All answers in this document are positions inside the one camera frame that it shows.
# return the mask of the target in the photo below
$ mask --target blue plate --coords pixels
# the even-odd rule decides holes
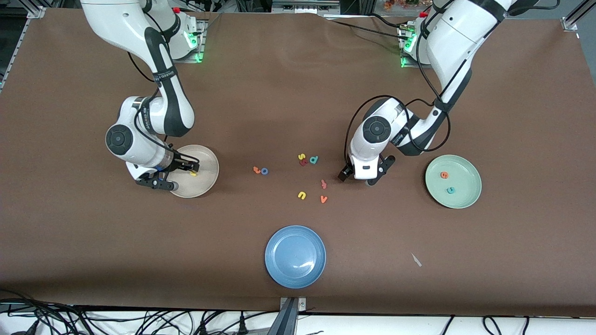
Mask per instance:
[[[281,228],[265,249],[269,275],[289,289],[302,289],[314,283],[323,273],[326,258],[319,235],[304,226]]]

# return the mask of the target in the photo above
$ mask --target brown table surface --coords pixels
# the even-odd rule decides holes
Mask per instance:
[[[80,10],[32,21],[0,95],[1,286],[92,305],[264,310],[306,296],[316,311],[595,314],[596,90],[558,21],[503,23],[474,59],[447,144],[420,157],[388,147],[397,162],[375,187],[336,179],[354,111],[378,94],[432,99],[394,39],[310,14],[224,14],[203,63],[178,69],[196,123],[172,141],[211,148],[221,166],[194,199],[135,185],[105,147],[122,101],[154,90],[126,53]],[[318,163],[301,167],[300,153]],[[425,168],[443,154],[478,168],[472,207],[427,193]],[[306,289],[265,269],[287,225],[327,248]]]

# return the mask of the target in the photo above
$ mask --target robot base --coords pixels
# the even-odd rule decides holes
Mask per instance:
[[[190,51],[185,56],[172,56],[174,63],[201,63],[205,52],[205,42],[207,41],[207,27],[209,20],[197,20],[197,18],[188,16],[185,13],[178,13],[182,20],[183,27],[186,26],[181,34],[188,36],[184,42],[190,46]]]
[[[171,171],[167,181],[177,183],[178,189],[170,192],[181,198],[194,198],[207,193],[219,176],[218,158],[202,145],[187,145],[178,149],[178,152],[196,157],[200,161],[200,167],[194,176],[189,171]]]

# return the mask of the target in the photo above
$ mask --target metal frame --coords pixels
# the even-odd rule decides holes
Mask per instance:
[[[319,16],[340,13],[339,0],[272,0],[272,13],[312,13]]]
[[[18,0],[27,10],[27,18],[42,18],[46,8],[62,7],[63,0]]]
[[[2,77],[2,83],[0,83],[0,93],[2,93],[2,89],[4,88],[5,82],[8,79],[8,74],[13,67],[14,59],[17,57],[17,52],[21,48],[21,43],[23,43],[23,39],[25,38],[25,33],[27,32],[27,28],[29,28],[29,23],[31,23],[31,18],[28,18],[27,22],[25,22],[25,26],[23,27],[23,32],[21,33],[21,36],[19,36],[19,38],[18,38],[17,47],[14,48],[13,56],[10,58],[10,62],[8,63],[8,66],[6,67],[6,72],[4,73],[4,77]]]
[[[285,301],[288,297],[282,297],[280,300],[280,310],[284,307]],[[298,297],[298,311],[304,312],[306,310],[306,297]]]
[[[306,298],[285,297],[282,298],[283,306],[275,317],[275,321],[269,328],[267,335],[294,335],[296,333],[296,323],[298,322],[299,300],[304,299],[306,307]]]
[[[567,16],[561,19],[561,24],[566,32],[578,29],[577,22],[596,6],[596,0],[584,0]]]

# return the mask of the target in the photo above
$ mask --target green plate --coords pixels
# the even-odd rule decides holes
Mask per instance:
[[[441,177],[442,172],[447,172],[448,177]],[[471,206],[482,191],[478,170],[460,156],[444,155],[435,158],[426,168],[425,179],[430,195],[449,208]]]

